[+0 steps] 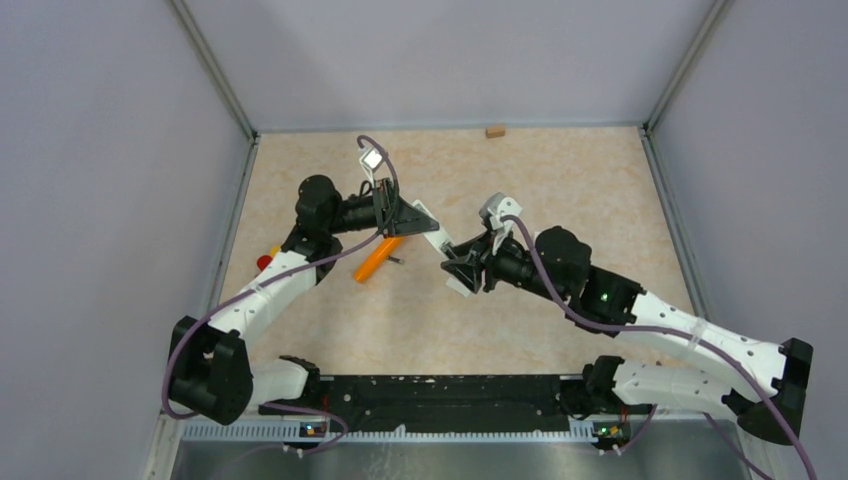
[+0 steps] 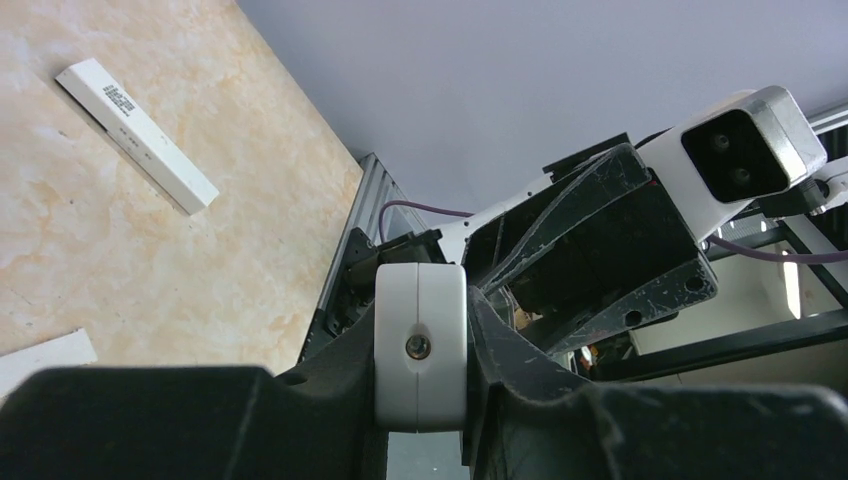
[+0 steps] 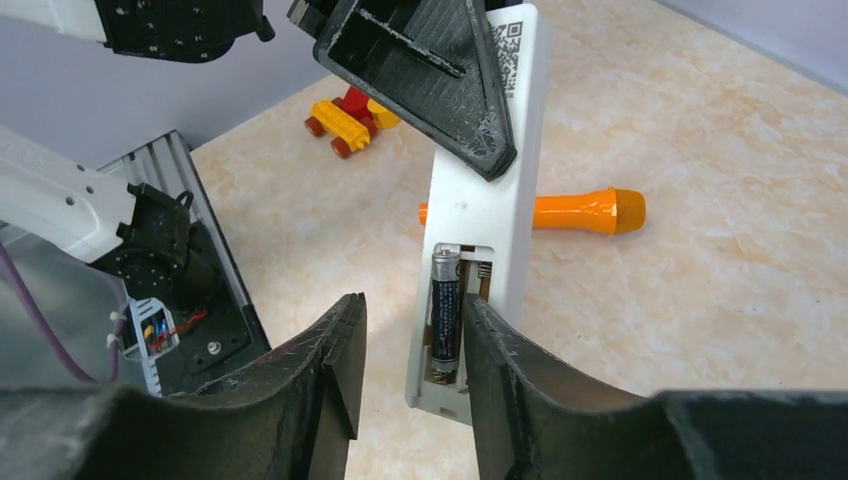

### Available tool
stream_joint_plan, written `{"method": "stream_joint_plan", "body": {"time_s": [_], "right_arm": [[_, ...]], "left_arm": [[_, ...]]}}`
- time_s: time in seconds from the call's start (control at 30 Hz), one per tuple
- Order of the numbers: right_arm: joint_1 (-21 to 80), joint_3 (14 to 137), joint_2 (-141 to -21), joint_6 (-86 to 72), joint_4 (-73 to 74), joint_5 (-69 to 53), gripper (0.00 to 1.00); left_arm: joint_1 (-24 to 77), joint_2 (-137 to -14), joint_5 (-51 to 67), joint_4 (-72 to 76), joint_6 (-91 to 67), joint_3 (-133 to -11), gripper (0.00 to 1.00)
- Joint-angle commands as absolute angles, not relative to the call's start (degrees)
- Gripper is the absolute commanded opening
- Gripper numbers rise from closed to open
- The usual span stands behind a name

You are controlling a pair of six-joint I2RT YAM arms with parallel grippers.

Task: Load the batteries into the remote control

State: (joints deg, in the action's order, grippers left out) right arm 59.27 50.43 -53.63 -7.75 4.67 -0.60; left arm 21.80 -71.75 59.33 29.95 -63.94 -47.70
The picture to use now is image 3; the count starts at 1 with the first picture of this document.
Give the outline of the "battery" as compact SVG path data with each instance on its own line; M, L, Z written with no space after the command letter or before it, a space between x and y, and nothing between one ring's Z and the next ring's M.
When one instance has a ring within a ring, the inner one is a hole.
M460 356L460 254L441 248L432 256L431 367L444 383L457 369Z

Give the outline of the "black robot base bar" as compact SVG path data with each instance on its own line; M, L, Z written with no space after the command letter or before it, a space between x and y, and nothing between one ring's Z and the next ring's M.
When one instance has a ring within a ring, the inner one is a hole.
M122 245L93 263L128 294L122 348L154 396L192 393L270 348L182 135L172 130L105 172L138 198Z

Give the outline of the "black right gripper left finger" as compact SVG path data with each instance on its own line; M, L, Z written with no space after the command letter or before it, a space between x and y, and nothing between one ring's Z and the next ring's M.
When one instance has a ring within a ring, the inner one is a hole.
M367 302L194 393L125 386L1 392L5 479L341 479L358 436Z

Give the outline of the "small white remote control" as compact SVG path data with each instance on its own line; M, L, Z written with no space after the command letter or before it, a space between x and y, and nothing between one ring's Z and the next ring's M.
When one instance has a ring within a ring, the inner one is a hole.
M460 256L461 287L520 327L551 60L551 29L535 5L494 10L488 20L517 157L505 175L487 182L452 153L436 150L405 386L410 407L466 425L472 414L465 360L450 373L432 365L432 256L440 250Z

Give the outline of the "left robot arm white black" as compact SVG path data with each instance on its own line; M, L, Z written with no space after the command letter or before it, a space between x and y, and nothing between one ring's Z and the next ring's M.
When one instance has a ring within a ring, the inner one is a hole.
M520 155L496 57L503 1L5 1L1 123L89 162L174 126L208 140L312 68L487 182Z

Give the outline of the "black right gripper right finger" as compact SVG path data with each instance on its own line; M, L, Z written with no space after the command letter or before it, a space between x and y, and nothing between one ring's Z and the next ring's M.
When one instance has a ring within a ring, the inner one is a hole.
M843 391L669 390L642 397L561 361L482 297L464 300L483 479L843 479Z

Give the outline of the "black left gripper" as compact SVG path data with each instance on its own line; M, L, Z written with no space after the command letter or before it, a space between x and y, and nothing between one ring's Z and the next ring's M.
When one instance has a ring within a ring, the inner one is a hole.
M294 1L288 19L313 56L483 179L517 157L496 42L487 19L502 1Z

